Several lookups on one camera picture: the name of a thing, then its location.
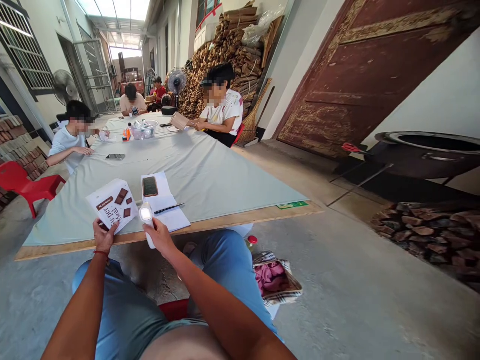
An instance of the bracelet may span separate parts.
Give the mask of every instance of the bracelet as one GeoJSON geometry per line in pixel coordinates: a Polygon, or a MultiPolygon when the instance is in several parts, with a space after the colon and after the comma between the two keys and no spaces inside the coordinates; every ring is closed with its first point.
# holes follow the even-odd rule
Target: bracelet
{"type": "Polygon", "coordinates": [[[107,254],[105,251],[95,250],[93,253],[94,253],[94,254],[103,254],[103,255],[105,255],[105,256],[106,256],[106,264],[107,264],[107,265],[110,265],[109,254],[107,254]]]}

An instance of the concrete floor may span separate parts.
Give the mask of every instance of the concrete floor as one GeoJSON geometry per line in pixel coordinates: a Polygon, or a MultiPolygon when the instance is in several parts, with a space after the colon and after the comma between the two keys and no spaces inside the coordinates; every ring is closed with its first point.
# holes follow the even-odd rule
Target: concrete floor
{"type": "MultiPolygon", "coordinates": [[[[319,204],[349,186],[330,184],[334,164],[269,141],[236,152],[319,204]]],[[[48,170],[66,178],[63,164],[48,170]]],[[[245,184],[245,188],[254,184],[245,184]]],[[[478,359],[480,296],[364,223],[381,199],[349,195],[325,213],[256,224],[259,250],[289,259],[304,295],[275,324],[299,359],[478,359]]],[[[47,201],[39,203],[40,213],[47,201]]],[[[13,262],[35,221],[17,198],[0,214],[0,359],[38,359],[71,298],[75,271],[91,251],[13,262]]],[[[188,292],[146,242],[111,257],[158,303],[188,292]]]]}

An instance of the person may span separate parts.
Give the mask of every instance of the person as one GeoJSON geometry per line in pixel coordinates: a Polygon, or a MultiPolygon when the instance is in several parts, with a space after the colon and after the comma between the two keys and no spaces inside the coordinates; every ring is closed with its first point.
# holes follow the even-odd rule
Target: person
{"type": "Polygon", "coordinates": [[[197,131],[205,130],[212,138],[231,148],[237,139],[244,102],[242,96],[230,88],[235,72],[232,64],[214,66],[201,86],[205,90],[207,106],[197,120],[192,121],[197,131]]]}
{"type": "Polygon", "coordinates": [[[148,113],[144,97],[137,92],[135,85],[129,83],[125,86],[125,93],[120,98],[120,111],[127,117],[133,114],[133,108],[138,109],[138,114],[134,114],[135,116],[148,113]]]}
{"type": "Polygon", "coordinates": [[[156,96],[156,102],[148,106],[148,111],[149,112],[156,112],[157,110],[160,110],[162,108],[162,96],[167,93],[167,90],[165,87],[162,85],[162,78],[159,76],[155,79],[155,82],[153,83],[154,87],[150,91],[150,95],[156,96]]]}
{"type": "MultiPolygon", "coordinates": [[[[71,175],[85,155],[90,156],[95,152],[88,147],[85,138],[85,133],[89,131],[94,119],[91,117],[89,107],[76,100],[72,100],[66,105],[66,117],[69,119],[69,123],[53,137],[46,163],[48,166],[53,166],[65,160],[65,165],[71,175]]],[[[100,130],[94,129],[93,133],[99,135],[100,130]]]]}
{"type": "Polygon", "coordinates": [[[156,218],[143,229],[190,292],[191,317],[169,322],[110,259],[109,231],[93,222],[96,251],[73,280],[68,303],[42,359],[278,359],[294,355],[278,337],[258,287],[243,238],[221,230],[194,246],[177,249],[156,218]]]}

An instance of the ceiling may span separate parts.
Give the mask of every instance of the ceiling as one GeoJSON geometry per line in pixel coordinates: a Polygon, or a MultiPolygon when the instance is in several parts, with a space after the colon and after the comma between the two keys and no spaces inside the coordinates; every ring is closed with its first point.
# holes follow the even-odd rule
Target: ceiling
{"type": "Polygon", "coordinates": [[[150,0],[75,0],[111,47],[140,50],[150,0]]]}

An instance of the thermometer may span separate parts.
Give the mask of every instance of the thermometer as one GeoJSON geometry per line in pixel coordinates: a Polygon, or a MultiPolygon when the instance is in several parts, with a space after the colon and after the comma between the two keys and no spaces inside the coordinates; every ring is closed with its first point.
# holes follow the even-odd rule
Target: thermometer
{"type": "MultiPolygon", "coordinates": [[[[140,219],[145,224],[150,225],[152,228],[155,228],[154,213],[148,202],[144,202],[143,205],[140,207],[140,219]]],[[[155,245],[154,245],[154,242],[152,241],[152,237],[148,233],[146,233],[146,240],[148,241],[148,245],[150,246],[150,249],[155,249],[155,245]]]]}

